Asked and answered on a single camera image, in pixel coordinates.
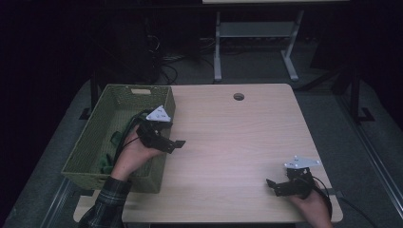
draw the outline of gray carpet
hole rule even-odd
[[[221,84],[285,83],[292,87],[303,86],[325,71],[309,68],[315,52],[315,44],[297,44],[292,59],[300,80],[291,82],[285,66],[280,60],[278,48],[270,46],[265,51],[253,51],[238,55],[222,56]],[[171,64],[178,70],[178,85],[212,84],[213,55],[206,54],[204,60],[182,60]],[[166,68],[169,77],[174,71]],[[330,92],[334,79],[315,87],[309,92],[296,92],[297,101],[322,158],[330,181],[336,191],[368,215],[378,227],[403,227],[403,220],[397,213],[379,176],[369,160],[366,147],[356,134],[344,106],[340,103],[348,94],[337,97]],[[164,85],[164,77],[157,85]],[[361,106],[369,108],[375,122],[363,123],[366,132],[381,159],[387,164],[393,179],[402,187],[403,166],[399,165],[403,154],[403,134],[383,109],[370,87],[362,83]],[[59,128],[54,133],[42,159],[38,162],[19,200],[10,213],[5,227],[75,227],[72,219],[75,205],[82,194],[90,194],[64,180],[60,172],[79,137],[86,121],[79,120],[83,110],[90,107],[89,83],[83,85],[72,101]],[[66,197],[57,199],[61,186],[67,187]],[[60,210],[52,205],[61,203]],[[344,219],[336,224],[339,228],[371,227],[368,221],[347,204],[340,203]],[[146,227],[132,224],[130,227]],[[309,227],[298,224],[297,227]]]

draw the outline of white desk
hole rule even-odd
[[[319,160],[288,85],[175,85],[171,140],[186,140],[167,156],[159,194],[130,193],[124,222],[299,222],[266,179],[288,181],[283,164],[294,155]],[[233,98],[244,95],[243,101]],[[323,166],[311,169],[329,188]],[[99,192],[81,197],[74,219]],[[333,221],[342,219],[335,197]]]
[[[323,2],[347,2],[349,0],[202,0],[204,4],[252,4],[252,3],[323,3]],[[297,15],[295,21],[291,22],[222,22],[220,12],[217,13],[216,22],[216,49],[214,54],[214,80],[220,82],[221,37],[289,37],[290,42],[287,49],[281,51],[281,57],[287,68],[292,81],[297,81],[298,76],[291,61],[291,52],[297,39],[299,26],[303,16],[303,10]]]

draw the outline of table leg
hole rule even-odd
[[[288,74],[292,81],[298,81],[298,76],[296,70],[294,69],[293,62],[291,61],[291,52],[293,51],[294,43],[296,42],[299,26],[302,21],[303,10],[298,13],[296,22],[294,23],[293,30],[290,35],[290,44],[287,49],[281,51],[281,57],[284,61],[285,66],[287,67]]]
[[[216,51],[214,53],[214,82],[221,82],[221,59],[220,59],[220,12],[217,12],[216,22]]]

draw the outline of black cable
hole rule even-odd
[[[326,195],[329,197],[329,191],[328,191],[326,185],[322,182],[322,180],[320,180],[320,179],[317,178],[317,177],[313,177],[313,178],[314,178],[315,180],[319,181],[319,182],[322,184],[323,188],[324,188],[325,191],[326,191]]]
[[[164,63],[165,65],[167,65],[167,64],[173,64],[173,63],[182,61],[182,60],[184,60],[185,58],[186,58],[186,56],[180,56],[180,57],[178,57],[178,58],[176,58],[176,59],[165,60],[165,61],[163,61],[163,63]]]
[[[147,37],[148,38],[153,38],[154,40],[157,41],[157,45],[154,47],[154,50],[152,50],[152,53],[154,53],[154,51],[158,51],[158,49],[160,48],[160,45],[161,45],[160,39],[158,39],[158,37],[155,36],[155,35],[148,35]]]
[[[332,218],[332,215],[333,215],[333,205],[332,205],[332,202],[330,201],[329,195],[324,194],[318,187],[316,187],[315,185],[312,185],[311,183],[309,183],[309,182],[308,182],[307,180],[305,180],[305,179],[297,178],[297,180],[306,183],[310,188],[312,188],[312,190],[316,191],[318,194],[320,194],[320,195],[322,196],[322,198],[323,198],[323,200],[325,201],[326,206],[327,206],[327,208],[328,208],[329,218],[331,219],[331,218]]]
[[[208,62],[208,60],[206,60],[206,59],[204,59],[204,58],[202,58],[202,57],[200,57],[200,59],[203,60],[203,61],[205,61],[208,65],[210,65],[210,66],[214,69],[213,64],[210,63],[210,62]]]
[[[122,138],[121,138],[121,140],[120,140],[120,142],[119,142],[119,144],[118,144],[118,147],[116,148],[115,158],[114,158],[113,164],[116,163],[116,161],[118,160],[119,156],[120,156],[121,153],[122,153],[122,150],[123,150],[124,147],[126,146],[126,144],[124,144],[124,143],[125,143],[125,138],[126,138],[126,137],[128,136],[128,134],[133,130],[134,126],[137,125],[137,124],[139,124],[139,123],[141,122],[141,116],[142,116],[143,114],[149,114],[149,113],[151,113],[151,112],[152,112],[152,110],[143,110],[143,111],[137,113],[136,115],[134,115],[134,116],[130,119],[130,122],[129,122],[128,125],[126,126],[125,132],[124,132],[124,134],[122,135]]]
[[[166,78],[167,84],[168,85],[172,85],[172,84],[176,84],[176,80],[178,79],[178,70],[172,66],[169,65],[161,65],[161,67],[168,67],[170,69],[172,69],[175,72],[175,76],[174,79],[171,80],[168,75],[162,70],[161,74]]]
[[[133,139],[133,140],[129,141],[128,143],[126,143],[126,144],[122,147],[122,149],[124,149],[127,145],[129,145],[129,144],[135,142],[135,141],[138,140],[139,138],[140,138],[140,137],[137,137],[136,139]]]
[[[355,205],[353,205],[352,203],[350,203],[348,200],[346,200],[343,196],[340,196],[340,194],[336,195],[338,199],[342,200],[343,202],[345,202],[346,204],[348,204],[349,206],[351,206],[353,209],[355,209],[362,217],[364,217],[368,222],[371,223],[371,225],[374,228],[377,228],[377,225],[367,216],[365,215],[365,213],[363,211],[361,211],[358,207],[356,207]]]

